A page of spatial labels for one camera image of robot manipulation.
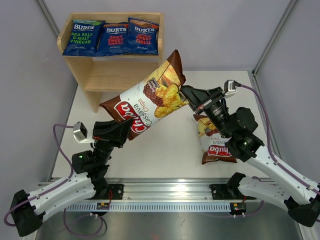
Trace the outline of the Chuba cassava chips bag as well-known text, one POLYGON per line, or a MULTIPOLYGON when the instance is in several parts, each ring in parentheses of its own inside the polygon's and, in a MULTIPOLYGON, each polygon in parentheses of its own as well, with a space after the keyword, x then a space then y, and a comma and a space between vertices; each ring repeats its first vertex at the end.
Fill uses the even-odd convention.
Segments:
POLYGON ((133 119, 128 139, 131 141, 160 120, 189 104, 181 88, 186 82, 178 50, 149 76, 100 107, 118 123, 133 119))
POLYGON ((218 161, 236 163, 236 158, 225 146, 229 139, 221 137, 216 126, 207 116, 194 114, 193 117, 197 122, 198 139, 203 152, 201 164, 218 161))

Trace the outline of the Burts spicy chilli bag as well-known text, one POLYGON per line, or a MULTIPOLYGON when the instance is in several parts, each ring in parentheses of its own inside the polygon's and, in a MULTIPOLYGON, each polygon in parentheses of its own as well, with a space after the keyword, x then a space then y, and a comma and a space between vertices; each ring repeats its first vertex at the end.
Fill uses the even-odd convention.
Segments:
POLYGON ((96 56, 109 57, 126 54, 125 46, 128 37, 128 26, 128 22, 104 24, 96 56))
POLYGON ((158 23, 129 17, 125 51, 136 55, 158 55, 158 30, 158 23))

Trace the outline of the Burts sea salt vinegar bag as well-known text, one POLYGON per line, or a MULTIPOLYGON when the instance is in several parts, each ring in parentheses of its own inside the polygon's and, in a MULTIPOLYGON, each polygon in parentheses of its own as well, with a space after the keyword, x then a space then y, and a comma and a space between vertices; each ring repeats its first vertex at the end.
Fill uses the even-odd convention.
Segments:
POLYGON ((74 19, 72 30, 63 56, 95 57, 104 20, 74 19))

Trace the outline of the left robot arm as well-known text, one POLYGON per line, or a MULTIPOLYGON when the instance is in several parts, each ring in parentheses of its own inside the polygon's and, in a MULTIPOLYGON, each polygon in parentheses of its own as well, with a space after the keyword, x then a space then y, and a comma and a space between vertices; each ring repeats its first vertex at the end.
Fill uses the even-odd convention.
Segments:
POLYGON ((3 221, 17 229, 20 237, 37 231, 45 221, 67 207, 87 199, 103 199, 108 194, 105 174, 114 148, 126 143, 133 119, 121 122, 97 121, 88 134, 82 122, 70 126, 79 144, 90 144, 91 150, 66 158, 70 174, 32 192, 20 190, 12 198, 3 221))

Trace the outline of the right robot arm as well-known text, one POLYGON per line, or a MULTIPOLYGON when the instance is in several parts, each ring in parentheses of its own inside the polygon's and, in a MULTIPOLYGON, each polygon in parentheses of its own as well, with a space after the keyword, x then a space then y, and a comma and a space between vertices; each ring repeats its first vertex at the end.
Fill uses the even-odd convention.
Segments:
POLYGON ((263 172, 276 184, 253 180, 236 172, 227 182, 227 193, 232 198, 253 197, 273 204, 305 227, 312 227, 320 216, 320 185, 308 179, 274 155, 269 144, 254 135, 258 127, 252 111, 239 107, 229 114, 224 98, 237 93, 238 88, 252 88, 227 80, 224 87, 197 89, 182 86, 181 92, 196 113, 205 113, 219 131, 227 138, 225 146, 233 157, 263 172))

